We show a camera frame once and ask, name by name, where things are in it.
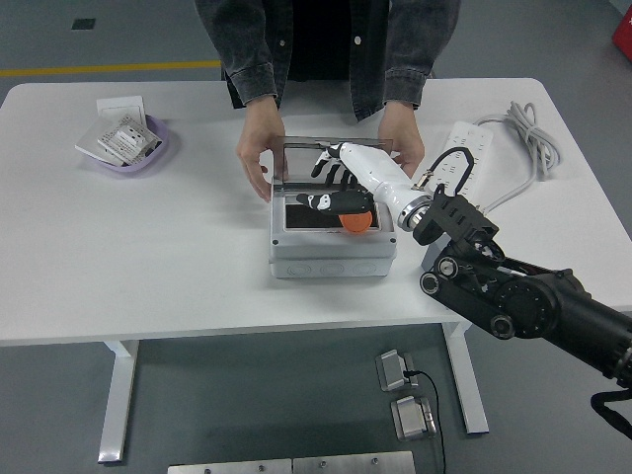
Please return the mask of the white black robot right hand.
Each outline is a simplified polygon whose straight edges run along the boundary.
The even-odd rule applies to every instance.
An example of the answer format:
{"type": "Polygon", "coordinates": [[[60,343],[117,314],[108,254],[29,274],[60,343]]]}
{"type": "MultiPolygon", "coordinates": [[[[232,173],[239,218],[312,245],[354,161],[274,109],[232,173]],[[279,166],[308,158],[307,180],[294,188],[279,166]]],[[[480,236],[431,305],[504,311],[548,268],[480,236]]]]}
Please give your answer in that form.
{"type": "Polygon", "coordinates": [[[297,202],[329,215],[362,214],[376,203],[383,203],[393,221],[406,232],[414,230],[432,203],[430,195],[415,189],[400,166],[379,148],[350,142],[328,146],[317,160],[312,175],[318,176],[327,164],[331,166],[329,182],[342,165],[356,186],[323,194],[299,194],[297,202]]]}

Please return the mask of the person's left hand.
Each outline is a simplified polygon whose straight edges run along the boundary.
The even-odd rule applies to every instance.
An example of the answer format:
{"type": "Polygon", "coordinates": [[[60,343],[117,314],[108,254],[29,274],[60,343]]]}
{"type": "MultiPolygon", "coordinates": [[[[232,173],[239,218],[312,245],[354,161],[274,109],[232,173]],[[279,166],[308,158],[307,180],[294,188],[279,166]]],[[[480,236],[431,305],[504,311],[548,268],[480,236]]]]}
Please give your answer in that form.
{"type": "Polygon", "coordinates": [[[415,109],[411,104],[388,102],[378,127],[378,137],[392,141],[394,161],[412,178],[425,156],[415,109]]]}

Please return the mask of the person's right hand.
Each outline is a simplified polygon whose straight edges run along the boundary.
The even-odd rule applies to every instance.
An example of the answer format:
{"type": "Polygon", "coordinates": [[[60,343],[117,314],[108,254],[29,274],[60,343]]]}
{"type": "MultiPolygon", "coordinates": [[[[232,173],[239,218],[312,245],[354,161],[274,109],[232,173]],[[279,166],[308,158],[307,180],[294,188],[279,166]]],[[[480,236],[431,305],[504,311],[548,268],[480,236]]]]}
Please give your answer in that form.
{"type": "Polygon", "coordinates": [[[277,139],[284,135],[284,125],[275,103],[252,105],[247,109],[236,155],[255,193],[265,202],[271,199],[272,185],[266,180],[267,168],[261,155],[272,151],[277,139]]]}

